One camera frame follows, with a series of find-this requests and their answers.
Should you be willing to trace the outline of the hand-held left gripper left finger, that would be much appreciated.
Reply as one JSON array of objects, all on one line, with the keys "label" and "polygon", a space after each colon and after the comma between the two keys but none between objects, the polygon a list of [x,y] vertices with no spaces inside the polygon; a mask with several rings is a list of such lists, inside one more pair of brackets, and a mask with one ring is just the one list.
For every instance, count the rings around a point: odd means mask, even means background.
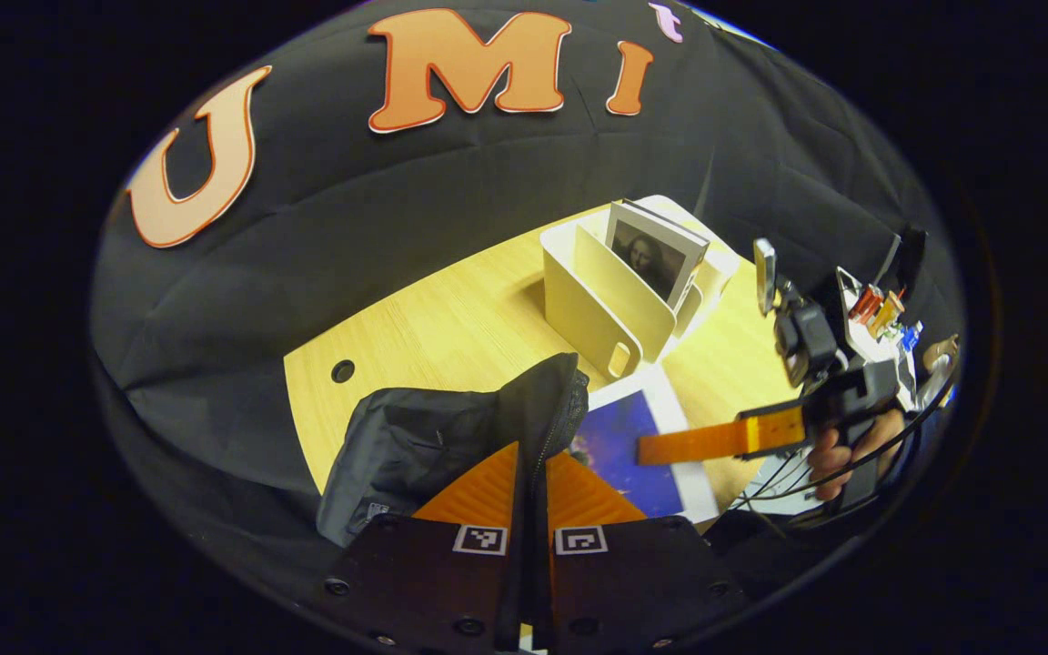
[{"label": "hand-held left gripper left finger", "polygon": [[519,443],[416,514],[379,514],[323,581],[328,616],[387,651],[516,651],[521,623]]}]

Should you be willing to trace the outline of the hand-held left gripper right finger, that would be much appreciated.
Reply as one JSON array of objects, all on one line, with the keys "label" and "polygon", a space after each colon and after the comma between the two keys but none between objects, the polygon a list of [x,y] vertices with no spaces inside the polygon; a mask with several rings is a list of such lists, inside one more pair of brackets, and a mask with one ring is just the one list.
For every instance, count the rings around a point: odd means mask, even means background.
[{"label": "hand-held left gripper right finger", "polygon": [[690,519],[649,518],[569,453],[546,461],[547,651],[675,651],[748,594]]}]

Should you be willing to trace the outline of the blue cover book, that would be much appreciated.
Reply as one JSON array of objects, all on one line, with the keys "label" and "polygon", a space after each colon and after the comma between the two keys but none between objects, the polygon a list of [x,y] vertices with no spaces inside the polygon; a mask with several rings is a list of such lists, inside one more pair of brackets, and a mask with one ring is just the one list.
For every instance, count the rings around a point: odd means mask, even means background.
[{"label": "blue cover book", "polygon": [[679,515],[700,525],[720,516],[701,463],[638,464],[641,437],[683,431],[685,413],[664,368],[645,368],[593,391],[570,451],[645,517]]}]

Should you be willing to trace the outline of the black schoolbag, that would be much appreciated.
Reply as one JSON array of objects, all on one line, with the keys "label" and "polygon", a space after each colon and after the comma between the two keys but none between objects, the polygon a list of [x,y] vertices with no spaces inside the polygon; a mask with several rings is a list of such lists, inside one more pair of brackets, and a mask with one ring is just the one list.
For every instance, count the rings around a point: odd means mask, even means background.
[{"label": "black schoolbag", "polygon": [[533,498],[545,461],[569,447],[588,410],[578,356],[537,362],[495,391],[383,388],[361,399],[316,509],[316,532],[349,546],[379,514],[423,509],[462,474],[519,445]]}]

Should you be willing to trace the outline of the portrait cover book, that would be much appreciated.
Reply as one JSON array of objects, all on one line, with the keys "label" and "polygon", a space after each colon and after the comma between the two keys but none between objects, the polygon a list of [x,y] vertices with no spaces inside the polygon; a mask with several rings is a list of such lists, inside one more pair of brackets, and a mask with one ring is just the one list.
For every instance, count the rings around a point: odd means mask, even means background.
[{"label": "portrait cover book", "polygon": [[610,204],[604,242],[673,311],[709,249],[701,233],[628,199]]}]

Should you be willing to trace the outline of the white bookshelf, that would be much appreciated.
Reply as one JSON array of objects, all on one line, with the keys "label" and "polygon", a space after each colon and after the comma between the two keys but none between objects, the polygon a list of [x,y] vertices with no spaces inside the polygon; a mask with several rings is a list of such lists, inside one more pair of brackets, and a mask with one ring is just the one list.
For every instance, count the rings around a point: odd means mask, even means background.
[{"label": "white bookshelf", "polygon": [[[620,220],[633,208],[708,241],[678,304],[671,306],[623,264]],[[720,304],[743,258],[673,199],[649,196],[578,213],[539,235],[544,312],[550,327],[607,380],[665,361]]]}]

